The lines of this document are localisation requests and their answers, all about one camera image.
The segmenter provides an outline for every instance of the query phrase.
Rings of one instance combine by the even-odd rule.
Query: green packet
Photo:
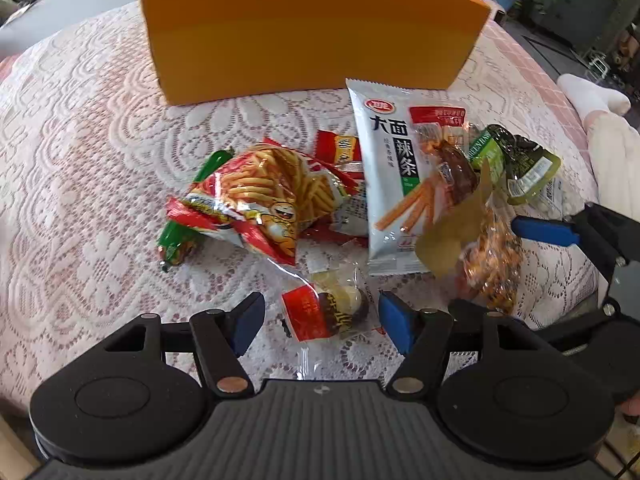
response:
[[[482,161],[486,159],[491,172],[491,183],[494,186],[498,183],[504,171],[504,155],[491,133],[486,130],[483,131],[482,135],[474,140],[469,147],[466,158],[468,158],[471,167],[476,171],[480,171]]]
[[[560,158],[526,137],[513,135],[500,124],[485,128],[504,154],[507,202],[521,205],[533,199],[560,168]]]
[[[193,179],[192,186],[202,182],[211,173],[216,171],[226,161],[231,160],[234,150],[218,150],[211,154],[200,171]],[[180,265],[188,254],[198,245],[202,235],[199,232],[178,224],[173,220],[167,221],[158,237],[156,250],[160,259],[160,268],[167,272],[169,267]]]

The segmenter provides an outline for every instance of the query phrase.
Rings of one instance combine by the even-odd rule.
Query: cardboard box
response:
[[[489,13],[481,0],[142,0],[169,104],[343,88],[447,88]]]

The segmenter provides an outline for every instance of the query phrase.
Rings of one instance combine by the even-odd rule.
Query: lace tablecloth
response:
[[[485,124],[500,122],[557,153],[564,177],[594,200],[575,143],[487,32],[449,95]],[[155,241],[166,197],[182,192],[213,150],[241,150],[267,134],[311,151],[318,128],[355,133],[346,90],[168,107],[138,4],[31,47],[0,90],[1,399],[26,407],[42,380],[142,312],[187,320],[206,308],[230,309],[252,290],[270,307],[242,364],[256,383],[295,377],[298,347],[278,321],[278,291],[264,261],[208,240],[163,274]],[[594,290],[594,269],[577,248],[524,247],[517,314],[531,326],[553,322]],[[304,266],[332,251],[300,242],[299,260]],[[423,306],[430,281],[414,274],[370,285]],[[193,371],[188,359],[170,361]],[[400,359],[386,336],[372,332],[332,340],[317,373],[385,379]]]

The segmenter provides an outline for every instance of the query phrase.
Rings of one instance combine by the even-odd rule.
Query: snack bag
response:
[[[424,138],[412,128],[412,96],[416,102],[427,99],[364,81],[347,79],[347,86],[367,187],[369,273],[428,272],[415,244],[448,206],[441,160],[421,152]]]
[[[214,152],[200,168],[189,189],[202,182],[213,171],[233,157],[234,150],[218,150]],[[160,259],[160,268],[168,272],[169,267],[180,265],[184,259],[198,245],[200,234],[193,229],[169,220],[158,238],[156,250]]]
[[[560,158],[526,137],[513,135],[500,124],[490,124],[486,130],[504,153],[507,202],[529,202],[554,177]]]
[[[469,159],[471,167],[474,168],[475,171],[480,171],[482,161],[486,159],[489,163],[491,182],[494,186],[504,173],[504,154],[488,131],[482,132],[469,146],[468,152],[466,152],[466,158]]]
[[[358,137],[318,130],[314,155],[318,160],[333,164],[336,168],[349,173],[352,178],[364,180],[362,152]]]
[[[409,108],[415,131],[420,136],[420,150],[434,156],[443,179],[447,205],[462,202],[478,185],[478,178],[466,160],[464,146],[465,109],[461,107],[418,106]]]
[[[467,285],[486,300],[487,306],[511,314],[520,283],[522,246],[507,220],[486,208],[478,241],[462,257]]]
[[[367,238],[367,196],[362,173],[362,154],[358,137],[338,135],[318,130],[314,156],[322,162],[334,164],[356,181],[356,193],[336,211],[319,219],[303,234],[316,240],[343,244],[354,237]]]
[[[327,270],[304,278],[281,275],[281,280],[286,324],[298,341],[325,339],[379,326],[360,265],[348,256]]]
[[[529,202],[544,217],[561,220],[584,209],[584,199],[562,177],[556,174]]]
[[[299,224],[333,212],[355,192],[355,181],[345,173],[265,139],[181,200],[170,199],[167,216],[274,262],[294,265]]]

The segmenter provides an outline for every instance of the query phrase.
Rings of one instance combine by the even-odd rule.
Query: spicy strip package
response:
[[[300,223],[333,212],[355,192],[353,179],[332,165],[265,139],[182,199],[171,198],[167,216],[276,263],[294,265]]]
[[[347,86],[367,187],[369,273],[428,272],[415,254],[417,239],[476,184],[455,147],[468,135],[465,109],[413,107],[427,99],[377,83],[347,79]]]

